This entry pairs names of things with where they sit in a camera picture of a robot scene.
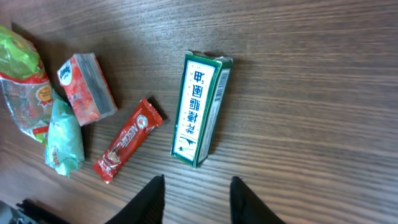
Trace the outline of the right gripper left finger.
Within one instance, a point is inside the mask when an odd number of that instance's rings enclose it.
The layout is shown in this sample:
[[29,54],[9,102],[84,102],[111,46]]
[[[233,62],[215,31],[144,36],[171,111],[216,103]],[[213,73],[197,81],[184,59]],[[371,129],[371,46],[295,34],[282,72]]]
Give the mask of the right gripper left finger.
[[155,176],[106,224],[162,224],[165,208],[165,177]]

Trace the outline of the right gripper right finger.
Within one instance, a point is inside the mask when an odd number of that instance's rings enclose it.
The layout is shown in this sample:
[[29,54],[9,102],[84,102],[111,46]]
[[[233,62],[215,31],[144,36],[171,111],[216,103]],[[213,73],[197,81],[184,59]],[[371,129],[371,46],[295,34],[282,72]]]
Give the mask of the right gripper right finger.
[[229,204],[233,224],[285,224],[238,176],[231,179]]

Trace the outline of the red Nescafe stick sachet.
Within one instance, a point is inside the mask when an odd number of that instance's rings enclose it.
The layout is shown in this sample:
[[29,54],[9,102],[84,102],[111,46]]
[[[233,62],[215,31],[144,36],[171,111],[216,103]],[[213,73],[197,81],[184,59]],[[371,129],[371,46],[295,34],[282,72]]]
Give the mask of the red Nescafe stick sachet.
[[106,183],[111,182],[152,130],[162,124],[155,106],[143,98],[93,169]]

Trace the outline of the mint green pack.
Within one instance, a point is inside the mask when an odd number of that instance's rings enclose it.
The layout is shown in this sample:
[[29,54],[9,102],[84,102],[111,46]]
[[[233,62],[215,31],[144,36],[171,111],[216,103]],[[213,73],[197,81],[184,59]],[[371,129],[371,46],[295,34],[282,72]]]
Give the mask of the mint green pack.
[[52,113],[47,144],[44,151],[45,164],[58,174],[69,177],[79,170],[85,160],[81,126],[72,110],[56,91],[52,92]]

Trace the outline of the green white carton box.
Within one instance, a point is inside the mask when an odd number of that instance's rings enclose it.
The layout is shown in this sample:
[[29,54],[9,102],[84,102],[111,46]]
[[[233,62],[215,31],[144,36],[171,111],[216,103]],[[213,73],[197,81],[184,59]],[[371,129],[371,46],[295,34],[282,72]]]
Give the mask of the green white carton box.
[[209,155],[232,67],[231,57],[185,54],[170,155],[194,169]]

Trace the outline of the red tissue pack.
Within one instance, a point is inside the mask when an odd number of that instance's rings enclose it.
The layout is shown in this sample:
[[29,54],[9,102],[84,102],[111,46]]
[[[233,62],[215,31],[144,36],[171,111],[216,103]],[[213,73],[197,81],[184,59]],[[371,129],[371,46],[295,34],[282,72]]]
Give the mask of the red tissue pack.
[[94,53],[73,54],[58,69],[57,75],[80,126],[117,112],[118,107]]

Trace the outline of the green snack bag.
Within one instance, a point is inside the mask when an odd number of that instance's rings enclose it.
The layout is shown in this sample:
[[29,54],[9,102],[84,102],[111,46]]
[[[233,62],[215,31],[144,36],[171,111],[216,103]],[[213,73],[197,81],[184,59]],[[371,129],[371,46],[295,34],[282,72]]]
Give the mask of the green snack bag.
[[33,43],[1,26],[1,86],[17,127],[46,144],[52,87]]

